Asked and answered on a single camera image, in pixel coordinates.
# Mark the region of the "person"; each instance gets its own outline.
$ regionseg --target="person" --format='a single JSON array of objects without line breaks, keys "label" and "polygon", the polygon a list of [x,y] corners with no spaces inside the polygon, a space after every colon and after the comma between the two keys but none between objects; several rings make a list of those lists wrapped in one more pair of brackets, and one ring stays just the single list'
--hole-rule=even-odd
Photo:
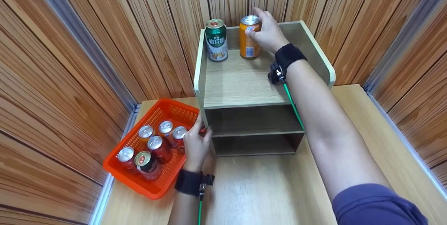
[{"label": "person", "polygon": [[[255,8],[262,21],[259,32],[246,31],[262,48],[275,54],[287,70],[292,98],[302,117],[307,139],[339,224],[427,224],[418,208],[399,197],[375,162],[361,134],[331,90],[284,37],[267,11]],[[199,116],[185,136],[184,170],[200,172],[212,130],[198,133]],[[197,224],[198,198],[178,192],[169,225]]]}]

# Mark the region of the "can lid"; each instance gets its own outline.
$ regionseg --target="can lid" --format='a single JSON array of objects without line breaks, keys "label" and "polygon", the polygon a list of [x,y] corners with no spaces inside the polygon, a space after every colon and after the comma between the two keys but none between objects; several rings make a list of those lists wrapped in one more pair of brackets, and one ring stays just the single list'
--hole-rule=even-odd
[{"label": "can lid", "polygon": [[132,147],[125,147],[118,153],[118,160],[121,162],[129,161],[134,156],[134,149]]},{"label": "can lid", "polygon": [[143,126],[138,131],[138,136],[140,138],[148,138],[154,133],[154,128],[152,126]]},{"label": "can lid", "polygon": [[247,15],[244,18],[241,19],[241,23],[245,25],[255,25],[256,23],[259,23],[261,20],[256,15]]},{"label": "can lid", "polygon": [[225,23],[221,19],[211,19],[206,23],[206,27],[210,29],[217,29],[224,25]]},{"label": "can lid", "polygon": [[171,121],[164,121],[160,124],[160,132],[161,133],[168,133],[172,131],[172,128],[174,128],[174,125]]},{"label": "can lid", "polygon": [[147,141],[147,147],[151,150],[156,150],[161,147],[163,139],[160,136],[153,136]]},{"label": "can lid", "polygon": [[183,139],[187,131],[188,130],[184,126],[179,126],[174,129],[172,136],[174,137],[174,139]]},{"label": "can lid", "polygon": [[151,161],[151,153],[148,151],[139,152],[134,160],[137,166],[145,166],[149,161]]}]

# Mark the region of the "top shelf surface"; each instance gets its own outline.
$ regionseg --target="top shelf surface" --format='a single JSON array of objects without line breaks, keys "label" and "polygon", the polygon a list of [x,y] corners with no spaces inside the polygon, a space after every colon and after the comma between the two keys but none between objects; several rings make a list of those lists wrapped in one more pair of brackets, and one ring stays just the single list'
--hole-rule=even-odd
[{"label": "top shelf surface", "polygon": [[274,56],[261,52],[256,59],[244,59],[239,50],[229,50],[228,59],[206,64],[203,107],[231,108],[290,104],[282,84],[272,85],[267,79]]}]

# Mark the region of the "green can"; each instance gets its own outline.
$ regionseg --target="green can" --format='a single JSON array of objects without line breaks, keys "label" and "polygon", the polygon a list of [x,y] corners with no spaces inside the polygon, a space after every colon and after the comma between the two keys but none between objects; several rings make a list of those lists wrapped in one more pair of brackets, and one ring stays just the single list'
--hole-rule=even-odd
[{"label": "green can", "polygon": [[225,61],[228,58],[227,26],[221,19],[212,19],[206,23],[206,44],[208,58],[211,61]]}]

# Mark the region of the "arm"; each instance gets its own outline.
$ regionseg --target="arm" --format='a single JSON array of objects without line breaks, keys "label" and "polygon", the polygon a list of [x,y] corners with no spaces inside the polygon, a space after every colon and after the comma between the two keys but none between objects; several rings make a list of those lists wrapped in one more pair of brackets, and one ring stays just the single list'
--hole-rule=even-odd
[{"label": "arm", "polygon": [[[213,131],[208,128],[205,137],[199,135],[203,120],[201,115],[183,138],[185,142],[186,161],[183,169],[199,173],[210,149]],[[174,198],[168,225],[196,225],[198,223],[199,198],[177,192]]]},{"label": "arm", "polygon": [[[269,12],[258,8],[255,11],[262,21],[262,30],[246,34],[276,53],[289,41]],[[331,201],[354,185],[377,183],[390,187],[359,131],[307,61],[295,61],[287,68],[287,83]]]}]

